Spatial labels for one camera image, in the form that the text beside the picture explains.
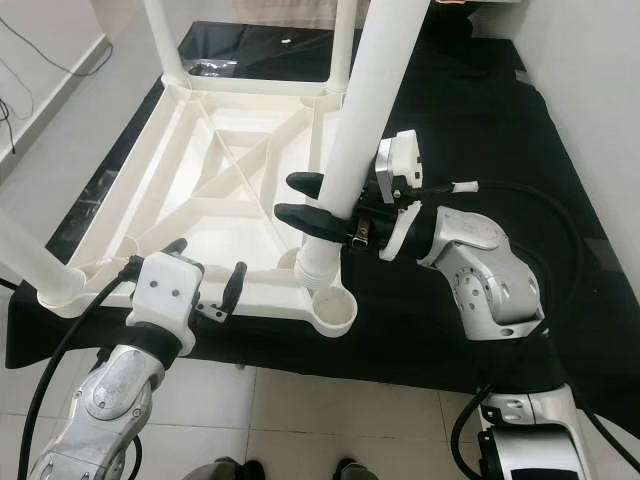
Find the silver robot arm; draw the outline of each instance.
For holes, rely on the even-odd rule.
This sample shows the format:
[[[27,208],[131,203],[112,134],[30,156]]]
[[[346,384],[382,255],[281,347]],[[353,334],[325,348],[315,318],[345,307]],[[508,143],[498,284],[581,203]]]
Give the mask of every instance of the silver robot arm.
[[[178,354],[193,348],[188,320],[202,275],[201,266],[176,254],[144,260],[127,317],[135,340],[115,347],[76,390],[66,427],[38,458],[30,479],[120,478],[125,451],[151,415],[152,392]]]
[[[321,174],[294,173],[287,183],[317,198],[322,180]],[[374,251],[386,261],[414,258],[419,265],[441,272],[451,286],[472,348],[489,358],[489,370],[504,370],[501,358],[492,357],[492,349],[518,350],[518,340],[544,319],[538,280],[514,255],[496,222],[476,213],[436,209],[425,199],[422,180],[416,134],[400,132],[381,142],[351,219],[308,205],[277,205],[275,214],[309,235]],[[465,182],[444,191],[477,189],[477,182]],[[522,475],[544,471],[543,478],[558,474],[591,480],[571,389],[564,383],[548,335],[535,340],[533,360],[511,373],[508,381],[494,385],[480,405],[485,421],[492,425],[479,435],[483,478],[540,478]]]
[[[521,339],[544,318],[535,275],[487,217],[439,207],[431,250],[418,263],[446,277],[469,340]],[[569,386],[529,393],[526,379],[522,385],[523,391],[491,392],[481,405],[492,425],[479,435],[487,478],[517,480],[518,472],[539,471],[593,479]]]

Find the black cable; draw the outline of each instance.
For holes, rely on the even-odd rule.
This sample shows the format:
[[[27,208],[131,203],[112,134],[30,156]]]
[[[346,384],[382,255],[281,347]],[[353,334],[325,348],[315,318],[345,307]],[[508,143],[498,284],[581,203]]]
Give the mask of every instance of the black cable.
[[[138,435],[133,439],[133,445],[136,447],[136,462],[133,464],[133,470],[131,470],[129,480],[135,480],[142,465],[142,441]]]
[[[75,336],[78,330],[86,323],[93,311],[100,306],[100,304],[111,292],[113,292],[113,290],[115,290],[118,285],[120,285],[120,283],[125,281],[129,273],[130,271],[125,267],[125,269],[123,269],[116,278],[111,280],[107,286],[102,289],[102,291],[89,304],[84,313],[73,323],[62,341],[56,347],[53,355],[51,355],[51,359],[49,359],[49,363],[47,363],[47,367],[42,373],[38,386],[36,387],[36,391],[33,394],[27,418],[25,419],[24,430],[22,431],[22,442],[20,444],[20,460],[18,461],[18,480],[27,480],[27,475],[29,473],[29,454],[31,452],[31,443],[33,440],[36,420],[38,419],[38,412],[40,411],[42,401],[44,400],[47,387],[51,382],[53,374],[60,364],[62,357],[64,357],[67,345],[71,342],[71,339]]]
[[[13,128],[11,127],[11,121],[9,120],[9,106],[7,103],[0,98],[0,123],[5,122],[7,124],[7,128],[9,129],[9,141],[11,142],[11,153],[16,154],[16,145],[13,141]]]
[[[8,102],[5,102],[5,103],[9,107],[9,110],[11,111],[13,116],[16,117],[18,120],[27,120],[27,119],[31,118],[31,116],[33,115],[33,109],[34,109],[33,92],[27,86],[27,84],[24,83],[22,78],[20,78],[20,75],[18,75],[16,73],[16,71],[13,68],[11,68],[11,66],[7,62],[5,62],[4,59],[2,59],[1,57],[0,57],[0,63],[2,65],[4,65],[4,68],[6,68],[9,71],[9,73],[11,73],[11,75],[13,75],[13,78],[16,79],[16,81],[20,84],[20,86],[24,89],[24,91],[27,92],[27,95],[29,95],[29,113],[26,114],[26,115],[22,115],[22,116],[18,115],[16,113],[15,108],[13,108],[10,103],[8,103]]]
[[[25,37],[24,35],[22,35],[18,31],[16,31],[16,29],[14,29],[11,25],[9,25],[4,18],[0,17],[0,23],[2,23],[2,25],[4,25],[7,28],[7,30],[9,30],[11,33],[13,33],[16,37],[21,39],[23,42],[25,42],[31,48],[33,48],[38,53],[38,55],[40,55],[42,58],[44,58],[48,63],[50,63],[51,65],[53,65],[56,68],[59,68],[63,72],[68,73],[69,75],[73,75],[74,77],[91,77],[91,76],[95,75],[109,61],[109,59],[111,58],[111,55],[113,55],[113,44],[110,43],[109,47],[108,47],[108,53],[107,53],[106,58],[102,62],[100,62],[100,64],[98,64],[97,67],[95,67],[90,72],[86,72],[86,73],[73,72],[73,71],[69,70],[68,68],[63,67],[59,63],[56,63],[53,60],[51,60],[51,58],[49,58],[47,55],[45,55],[42,52],[42,50],[40,50],[35,43],[33,43],[27,37]]]
[[[620,442],[618,442],[618,440],[611,434],[611,432],[607,430],[607,427],[605,427],[602,424],[602,422],[600,422],[600,419],[596,416],[595,413],[593,413],[593,410],[591,409],[591,407],[589,407],[589,404],[585,401],[580,391],[576,388],[576,386],[573,384],[573,382],[568,376],[566,381],[567,381],[567,384],[571,387],[573,396],[576,398],[576,400],[578,400],[578,403],[582,406],[582,411],[587,416],[589,421],[593,424],[595,429],[598,430],[598,432],[600,432],[600,435],[602,435],[603,438],[607,442],[609,442],[609,445],[611,445],[614,448],[614,450],[618,452],[620,456],[624,458],[627,461],[627,463],[631,465],[631,467],[636,472],[640,473],[640,462],[631,453],[629,453],[629,451],[626,448],[624,448]]]
[[[537,188],[531,187],[529,185],[523,185],[519,183],[512,182],[499,182],[499,181],[486,181],[481,180],[478,182],[480,187],[480,191],[483,190],[497,190],[497,191],[511,191],[517,192],[525,195],[529,195],[530,197],[536,198],[538,201],[545,203],[558,217],[563,226],[566,228],[569,236],[571,237],[571,242],[573,243],[574,251],[574,276],[569,291],[565,297],[565,305],[561,308],[564,308],[566,304],[573,299],[575,294],[577,293],[580,278],[582,276],[582,268],[584,262],[584,248],[582,245],[582,236],[578,231],[578,227],[573,221],[571,215],[565,210],[560,202],[546,194],[545,192],[538,190]]]
[[[476,393],[471,401],[467,403],[467,405],[462,409],[458,418],[456,418],[456,423],[453,424],[453,429],[451,430],[451,455],[453,455],[453,461],[456,463],[458,469],[464,473],[464,475],[471,480],[482,480],[482,477],[478,475],[469,465],[465,462],[462,457],[462,452],[460,452],[460,435],[462,434],[462,429],[465,424],[471,418],[471,414],[480,406],[480,404],[487,398],[487,395],[491,393],[491,385],[487,384],[483,388]]]
[[[14,292],[18,289],[18,285],[10,282],[9,280],[5,280],[4,278],[0,278],[0,286],[13,290]]]

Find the person's foot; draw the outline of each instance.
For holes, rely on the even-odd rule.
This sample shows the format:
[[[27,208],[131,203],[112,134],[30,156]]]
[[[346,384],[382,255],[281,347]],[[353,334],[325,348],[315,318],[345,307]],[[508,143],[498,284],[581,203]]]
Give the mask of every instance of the person's foot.
[[[257,460],[249,460],[238,471],[237,480],[265,480],[264,467]]]
[[[338,466],[336,467],[336,472],[333,474],[333,480],[340,480],[340,476],[342,475],[342,471],[347,468],[352,463],[356,463],[353,458],[343,458],[338,462]]]

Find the white floor tile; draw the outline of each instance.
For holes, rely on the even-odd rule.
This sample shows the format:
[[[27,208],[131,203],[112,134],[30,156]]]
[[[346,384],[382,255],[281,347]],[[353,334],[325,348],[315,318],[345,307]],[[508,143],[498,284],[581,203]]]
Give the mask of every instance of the white floor tile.
[[[249,433],[247,458],[260,460],[269,480],[329,480],[344,457],[366,465],[380,480],[463,478],[444,442],[256,430]]]
[[[258,370],[251,426],[444,441],[434,390]]]
[[[56,370],[45,396],[40,415],[57,417],[78,371],[82,351],[67,352]],[[40,376],[48,360],[17,370],[0,368],[0,413],[26,415]]]
[[[456,419],[462,409],[467,405],[467,403],[469,403],[469,400],[471,400],[471,395],[467,395],[466,393],[445,392],[444,390],[440,391],[439,395],[440,403],[442,405],[442,415],[444,416],[444,425],[447,432],[447,440],[449,440],[451,438],[453,425],[456,423]],[[480,416],[478,414],[473,414],[462,429],[460,441],[476,443],[478,433],[481,430]]]
[[[24,420],[22,415],[0,415],[0,480],[13,480],[18,474]],[[31,445],[32,464],[49,441],[55,423],[53,418],[38,419]]]
[[[178,480],[219,457],[244,462],[247,430],[147,425],[142,431],[142,469],[138,478]],[[133,449],[127,455],[133,462]],[[123,478],[127,478],[130,467]]]
[[[248,428],[256,370],[178,359],[153,396],[150,423]]]

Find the black tablecloth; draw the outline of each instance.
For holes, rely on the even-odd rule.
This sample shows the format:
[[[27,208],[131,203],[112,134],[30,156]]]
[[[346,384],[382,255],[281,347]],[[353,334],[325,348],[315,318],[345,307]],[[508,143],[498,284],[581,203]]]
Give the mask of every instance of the black tablecloth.
[[[284,38],[290,43],[282,43]],[[318,81],[328,74],[331,33],[281,27],[195,23],[185,58],[238,61],[234,75]],[[162,93],[157,82],[105,158],[48,248],[67,261]],[[535,186],[571,213],[587,250],[585,273],[555,338],[566,369],[598,413],[640,437],[640,310],[616,266],[606,236],[573,169],[541,94],[507,40],[416,45],[386,135],[418,132],[426,185],[452,179],[515,181]],[[449,206],[497,220],[548,265],[542,282],[566,294],[574,268],[569,236],[542,204],[518,194],[454,196]],[[413,262],[380,262],[345,253],[345,286],[359,313],[342,338],[320,336],[305,322],[233,317],[197,333],[193,358],[307,374],[472,392],[476,370],[451,292],[439,273]],[[40,307],[22,284],[10,303],[6,364],[47,357],[69,325]],[[127,312],[101,308],[74,347],[115,344],[128,335]]]

